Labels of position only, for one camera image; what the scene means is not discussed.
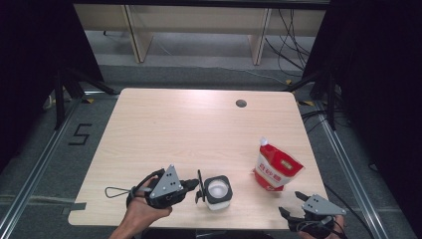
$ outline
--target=human hand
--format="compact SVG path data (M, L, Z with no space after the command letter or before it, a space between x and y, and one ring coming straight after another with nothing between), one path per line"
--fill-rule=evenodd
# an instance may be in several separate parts
M335 222L336 223L334 223L334 228L332 228L332 230L334 230L338 233L343 233L344 217L341 216L341 215L336 215L335 216ZM298 232L298 234L302 239L315 239L315 237L311 236L309 233L304 232L304 231L300 231L300 232ZM338 237L334 233L330 233L325 239L339 239L339 238L340 237Z
M137 192L137 196L142 196L143 192ZM130 201L126 213L118 227L112 232L109 239L131 239L134 235L146 229L152 222L170 215L171 207L155 209L149 206L143 197L133 197Z

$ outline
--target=red and white bag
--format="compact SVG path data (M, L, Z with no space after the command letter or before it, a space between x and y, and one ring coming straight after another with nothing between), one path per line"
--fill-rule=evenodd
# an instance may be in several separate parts
M261 138L260 154L254 173L262 187L268 191L282 191L302 169L304 166L298 161L270 145L264 137Z

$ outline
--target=snack bag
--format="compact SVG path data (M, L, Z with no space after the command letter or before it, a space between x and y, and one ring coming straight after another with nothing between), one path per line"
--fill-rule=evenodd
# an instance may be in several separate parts
M254 168L255 179L268 191L282 191L284 186L304 168L285 152L261 138L260 154Z

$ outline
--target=gripper camera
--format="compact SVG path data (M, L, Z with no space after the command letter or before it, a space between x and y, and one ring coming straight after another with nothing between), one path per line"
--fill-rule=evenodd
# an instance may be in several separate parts
M186 193L194 190L198 184L198 179L179 180L174 165L170 165L165 171L161 168L152 172L133 187L127 196L126 206L137 196L136 192L141 191L149 206L157 209L167 208L181 202Z
M330 233L336 234L341 239L347 238L343 232L339 233L333 230L335 223L334 216L345 215L344 209L317 194L306 196L303 193L296 191L295 195L298 199L305 202L302 205L302 209L305 212L304 218L292 217L289 211L283 207L279 207L282 217L288 220L289 229L291 231L304 231L316 239L323 239Z

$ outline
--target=wooden table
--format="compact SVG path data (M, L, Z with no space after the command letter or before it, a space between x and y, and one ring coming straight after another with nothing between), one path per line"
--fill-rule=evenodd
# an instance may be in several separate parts
M247 105L240 108L238 100ZM269 192L252 169L260 138L288 152L304 166L283 192ZM151 227L196 229L288 229L279 206L303 217L295 191L326 198L317 163L291 93L125 89L121 92L72 211L73 225L119 224L126 195L107 198L108 186L131 189L170 164L180 179L226 175L233 198L228 208L211 211L195 204L191 191L173 205L169 217Z

